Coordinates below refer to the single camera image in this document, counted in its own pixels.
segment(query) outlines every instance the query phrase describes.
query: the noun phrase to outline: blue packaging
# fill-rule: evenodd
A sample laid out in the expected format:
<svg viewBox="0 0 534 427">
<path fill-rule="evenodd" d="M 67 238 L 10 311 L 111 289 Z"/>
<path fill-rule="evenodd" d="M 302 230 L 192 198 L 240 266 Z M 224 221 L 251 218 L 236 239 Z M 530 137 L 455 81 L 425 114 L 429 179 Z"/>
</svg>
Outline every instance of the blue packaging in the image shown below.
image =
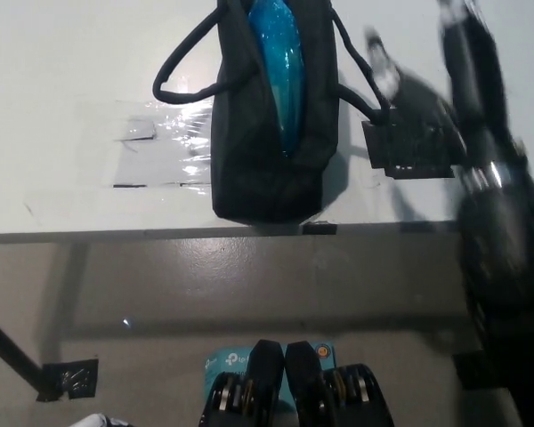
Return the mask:
<svg viewBox="0 0 534 427">
<path fill-rule="evenodd" d="M 299 143 L 304 101 L 303 52 L 295 16 L 284 0 L 255 0 L 249 23 L 277 106 L 283 154 L 289 157 Z"/>
<path fill-rule="evenodd" d="M 336 367 L 335 351 L 330 342 L 311 342 L 312 348 L 319 355 L 322 369 L 332 369 Z M 282 344 L 283 353 L 287 350 L 287 345 Z M 204 399 L 207 400 L 210 390 L 214 385 L 215 378 L 221 372 L 231 372 L 244 375 L 247 370 L 247 361 L 253 347 L 231 347 L 216 351 L 206 359 L 204 365 Z M 280 412 L 295 412 L 295 400 L 288 388 L 287 373 L 283 375 L 283 382 L 279 393 L 279 403 L 277 410 Z"/>
</svg>

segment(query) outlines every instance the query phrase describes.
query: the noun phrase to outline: clear plastic tape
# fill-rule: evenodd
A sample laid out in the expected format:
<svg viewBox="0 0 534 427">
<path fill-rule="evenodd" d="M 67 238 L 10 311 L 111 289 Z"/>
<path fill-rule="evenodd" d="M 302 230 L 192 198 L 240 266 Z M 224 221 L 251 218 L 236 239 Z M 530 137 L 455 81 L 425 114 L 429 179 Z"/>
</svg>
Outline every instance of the clear plastic tape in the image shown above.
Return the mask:
<svg viewBox="0 0 534 427">
<path fill-rule="evenodd" d="M 79 184 L 116 188 L 209 187 L 212 100 L 156 101 L 83 108 Z"/>
</svg>

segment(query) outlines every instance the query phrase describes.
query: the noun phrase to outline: bag handle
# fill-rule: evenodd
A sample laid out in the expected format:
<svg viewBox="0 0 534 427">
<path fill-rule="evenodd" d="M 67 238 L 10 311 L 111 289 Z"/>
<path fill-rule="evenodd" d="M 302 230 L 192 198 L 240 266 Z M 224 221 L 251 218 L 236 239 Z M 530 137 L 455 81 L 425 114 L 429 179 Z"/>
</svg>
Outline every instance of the bag handle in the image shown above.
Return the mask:
<svg viewBox="0 0 534 427">
<path fill-rule="evenodd" d="M 188 34 L 178 47 L 174 49 L 172 54 L 162 65 L 154 80 L 154 84 L 152 85 L 152 93 L 157 100 L 167 104 L 190 104 L 192 102 L 202 101 L 205 98 L 215 96 L 218 93 L 244 84 L 258 71 L 259 68 L 256 64 L 252 63 L 250 66 L 244 68 L 243 72 L 238 77 L 227 82 L 214 83 L 197 93 L 175 93 L 163 91 L 161 89 L 162 84 L 168 81 L 168 78 L 172 75 L 176 67 L 178 67 L 178 64 L 182 62 L 186 55 L 207 35 L 207 33 L 210 32 L 213 27 L 222 21 L 230 8 L 234 5 L 238 5 L 241 9 L 241 11 L 235 11 L 236 13 L 234 13 L 234 16 L 236 16 L 238 20 L 241 20 L 241 13 L 243 12 L 243 16 L 245 17 L 245 12 L 243 11 L 240 0 L 235 0 L 235 2 L 233 0 L 227 0 L 222 4 L 219 4 L 217 8 L 202 20 L 202 22 Z"/>
<path fill-rule="evenodd" d="M 344 47 L 346 48 L 346 51 L 350 54 L 350 56 L 352 56 L 352 58 L 356 62 L 356 65 L 358 65 L 358 68 L 368 81 L 372 92 L 374 93 L 377 98 L 377 101 L 380 104 L 380 110 L 372 109 L 357 93 L 355 93 L 352 89 L 344 85 L 338 84 L 338 87 L 336 88 L 337 95 L 339 98 L 343 99 L 344 101 L 355 107 L 357 110 L 359 110 L 364 116 L 366 116 L 370 120 L 373 125 L 385 125 L 390 118 L 390 102 L 382 95 L 382 93 L 378 89 L 376 82 L 374 81 L 372 68 L 368 65 L 364 58 L 361 57 L 356 48 L 352 45 L 350 36 L 348 35 L 348 32 L 346 31 L 346 28 L 338 17 L 336 11 L 331 8 L 330 13 L 332 16 L 332 21 L 335 23 L 336 28 L 338 28 L 338 33 L 340 34 L 340 37 L 344 42 Z"/>
</svg>

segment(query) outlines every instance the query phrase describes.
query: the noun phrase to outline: blue box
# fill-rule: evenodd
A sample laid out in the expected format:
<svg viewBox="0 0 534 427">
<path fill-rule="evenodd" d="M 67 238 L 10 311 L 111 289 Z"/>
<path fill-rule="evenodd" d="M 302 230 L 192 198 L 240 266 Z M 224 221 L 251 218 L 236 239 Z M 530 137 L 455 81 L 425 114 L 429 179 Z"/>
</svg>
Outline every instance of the blue box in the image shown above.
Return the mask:
<svg viewBox="0 0 534 427">
<path fill-rule="evenodd" d="M 336 367 L 335 351 L 330 342 L 311 342 L 312 348 L 319 356 L 322 369 Z M 282 344 L 283 353 L 287 345 Z M 216 351 L 206 360 L 204 365 L 204 400 L 207 400 L 210 390 L 214 385 L 215 378 L 221 372 L 230 372 L 244 375 L 247 370 L 247 361 L 253 347 L 230 347 Z M 283 375 L 283 383 L 279 393 L 277 410 L 282 412 L 295 412 L 295 400 L 288 388 L 287 373 Z"/>
</svg>

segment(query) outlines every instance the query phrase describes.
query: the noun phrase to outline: white table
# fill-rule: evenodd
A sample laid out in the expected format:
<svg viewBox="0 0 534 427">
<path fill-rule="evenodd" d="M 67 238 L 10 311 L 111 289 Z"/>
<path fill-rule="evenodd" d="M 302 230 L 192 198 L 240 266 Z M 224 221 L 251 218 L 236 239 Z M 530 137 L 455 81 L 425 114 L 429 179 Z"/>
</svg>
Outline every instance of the white table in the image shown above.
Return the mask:
<svg viewBox="0 0 534 427">
<path fill-rule="evenodd" d="M 98 115 L 99 106 L 152 99 L 161 64 L 215 3 L 0 0 L 0 242 L 302 232 L 220 220 L 209 194 L 190 189 L 112 189 L 122 147 L 114 143 L 110 126 L 87 132 L 92 120 L 110 119 Z M 400 64 L 449 95 L 436 0 L 334 4 L 361 52 L 364 28 L 371 25 Z M 481 6 L 500 48 L 513 131 L 523 138 L 534 173 L 534 0 L 484 0 Z M 212 83 L 219 52 L 210 36 L 179 67 L 171 85 L 182 80 L 196 91 Z M 371 99 L 342 46 L 339 64 L 343 81 Z M 335 224 L 338 232 L 451 223 L 456 180 L 393 181 L 372 170 L 366 158 L 352 154 L 365 147 L 362 118 L 342 106 L 339 156 L 325 181 L 327 189 L 348 185 L 313 221 Z M 23 360 L 13 343 L 4 349 L 5 341 L 0 331 L 1 356 L 23 376 L 39 376 L 39 368 Z"/>
</svg>

